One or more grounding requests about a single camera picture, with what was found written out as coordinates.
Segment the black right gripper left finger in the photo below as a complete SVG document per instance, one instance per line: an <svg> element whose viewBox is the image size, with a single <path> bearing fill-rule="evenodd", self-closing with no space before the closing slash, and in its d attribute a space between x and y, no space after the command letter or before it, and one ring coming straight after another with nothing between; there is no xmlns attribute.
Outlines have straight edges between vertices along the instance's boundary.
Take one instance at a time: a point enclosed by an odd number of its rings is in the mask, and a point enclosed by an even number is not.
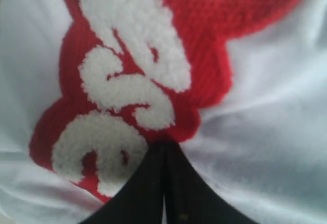
<svg viewBox="0 0 327 224"><path fill-rule="evenodd" d="M162 223L165 146L151 145L123 188L83 224Z"/></svg>

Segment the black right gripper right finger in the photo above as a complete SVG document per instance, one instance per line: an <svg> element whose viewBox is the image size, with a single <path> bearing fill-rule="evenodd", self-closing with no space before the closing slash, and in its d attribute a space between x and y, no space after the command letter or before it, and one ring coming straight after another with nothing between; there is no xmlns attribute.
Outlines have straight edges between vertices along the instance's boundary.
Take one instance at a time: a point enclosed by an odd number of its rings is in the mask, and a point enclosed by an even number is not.
<svg viewBox="0 0 327 224"><path fill-rule="evenodd" d="M253 223L208 186L177 143L166 143L165 151L167 223Z"/></svg>

